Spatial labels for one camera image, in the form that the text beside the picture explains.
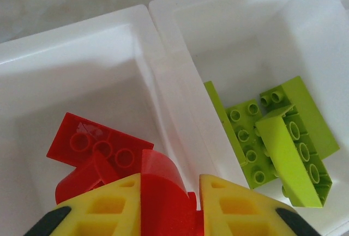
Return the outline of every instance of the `yellow plastic piece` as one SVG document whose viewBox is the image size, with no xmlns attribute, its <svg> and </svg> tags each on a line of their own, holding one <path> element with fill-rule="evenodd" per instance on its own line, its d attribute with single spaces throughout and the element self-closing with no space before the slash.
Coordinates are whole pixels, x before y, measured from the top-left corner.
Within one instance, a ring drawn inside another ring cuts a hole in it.
<svg viewBox="0 0 349 236">
<path fill-rule="evenodd" d="M 62 202 L 71 212 L 50 236 L 141 235 L 140 186 L 138 173 Z"/>
<path fill-rule="evenodd" d="M 200 175 L 205 236 L 295 236 L 276 213 L 290 206 L 213 175 Z"/>
</svg>

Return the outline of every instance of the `black rubber edge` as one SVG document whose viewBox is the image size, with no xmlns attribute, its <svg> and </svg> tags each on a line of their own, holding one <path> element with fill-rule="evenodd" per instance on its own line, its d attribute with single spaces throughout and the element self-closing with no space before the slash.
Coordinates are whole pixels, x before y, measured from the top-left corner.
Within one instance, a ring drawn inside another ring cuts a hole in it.
<svg viewBox="0 0 349 236">
<path fill-rule="evenodd" d="M 321 236 L 298 213 L 284 208 L 277 208 L 276 212 L 297 236 Z"/>
<path fill-rule="evenodd" d="M 70 213 L 69 206 L 46 213 L 24 236 L 49 236 Z"/>
</svg>

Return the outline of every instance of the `building block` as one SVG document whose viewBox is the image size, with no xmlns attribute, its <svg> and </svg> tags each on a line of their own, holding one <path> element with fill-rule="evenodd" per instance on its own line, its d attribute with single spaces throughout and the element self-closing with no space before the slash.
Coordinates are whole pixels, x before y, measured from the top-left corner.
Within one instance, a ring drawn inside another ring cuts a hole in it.
<svg viewBox="0 0 349 236">
<path fill-rule="evenodd" d="M 138 173 L 62 202 L 26 236 L 139 236 L 140 183 Z"/>
<path fill-rule="evenodd" d="M 273 163 L 267 156 L 266 148 L 255 128 L 256 121 L 263 117 L 257 101 L 250 100 L 224 109 L 212 82 L 206 82 L 204 85 L 249 187 L 254 189 L 276 179 L 277 173 Z"/>
<path fill-rule="evenodd" d="M 196 200 L 185 190 L 176 165 L 164 154 L 144 150 L 141 171 L 141 235 L 194 235 L 200 231 Z"/>
<path fill-rule="evenodd" d="M 150 142 L 67 113 L 47 157 L 77 167 L 99 151 L 124 178 L 141 171 L 142 151 L 153 147 Z"/>
<path fill-rule="evenodd" d="M 296 107 L 273 110 L 256 126 L 292 205 L 323 207 L 332 181 Z"/>
<path fill-rule="evenodd" d="M 93 152 L 93 155 L 87 161 L 58 183 L 56 203 L 60 204 L 118 179 L 119 176 L 102 153 L 99 151 Z"/>
<path fill-rule="evenodd" d="M 295 105 L 321 160 L 339 150 L 337 141 L 300 76 L 261 93 L 260 97 L 268 112 Z"/>
<path fill-rule="evenodd" d="M 319 235 L 290 206 L 216 176 L 200 175 L 200 195 L 205 236 Z"/>
</svg>

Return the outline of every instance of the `green brick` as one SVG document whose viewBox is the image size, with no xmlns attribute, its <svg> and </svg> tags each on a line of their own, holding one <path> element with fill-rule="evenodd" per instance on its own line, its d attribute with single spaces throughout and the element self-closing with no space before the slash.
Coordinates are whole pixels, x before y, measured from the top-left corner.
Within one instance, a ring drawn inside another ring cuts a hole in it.
<svg viewBox="0 0 349 236">
<path fill-rule="evenodd" d="M 271 159 L 266 156 L 262 139 L 256 133 L 255 122 L 262 118 L 256 100 L 224 109 L 212 84 L 205 84 L 217 115 L 251 189 L 276 179 Z"/>
<path fill-rule="evenodd" d="M 271 111 L 256 127 L 292 205 L 323 207 L 332 181 L 296 107 Z"/>
<path fill-rule="evenodd" d="M 320 159 L 339 150 L 332 132 L 324 121 L 302 79 L 297 76 L 273 89 L 260 94 L 262 106 L 267 112 L 295 105 Z"/>
</svg>

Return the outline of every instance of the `green sloped brick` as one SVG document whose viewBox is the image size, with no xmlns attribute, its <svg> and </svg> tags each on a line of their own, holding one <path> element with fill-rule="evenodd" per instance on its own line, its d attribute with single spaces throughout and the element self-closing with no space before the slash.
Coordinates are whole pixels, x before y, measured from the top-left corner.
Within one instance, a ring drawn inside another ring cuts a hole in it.
<svg viewBox="0 0 349 236">
<path fill-rule="evenodd" d="M 286 105 L 296 106 L 320 159 L 339 150 L 339 145 L 300 76 L 261 93 L 260 97 L 267 112 Z"/>
<path fill-rule="evenodd" d="M 332 181 L 297 108 L 273 110 L 256 127 L 292 205 L 323 207 Z"/>
<path fill-rule="evenodd" d="M 212 82 L 206 82 L 204 86 L 250 188 L 254 189 L 275 179 L 275 168 L 271 159 L 265 155 L 265 146 L 254 127 L 255 122 L 262 118 L 256 100 L 225 110 Z"/>
</svg>

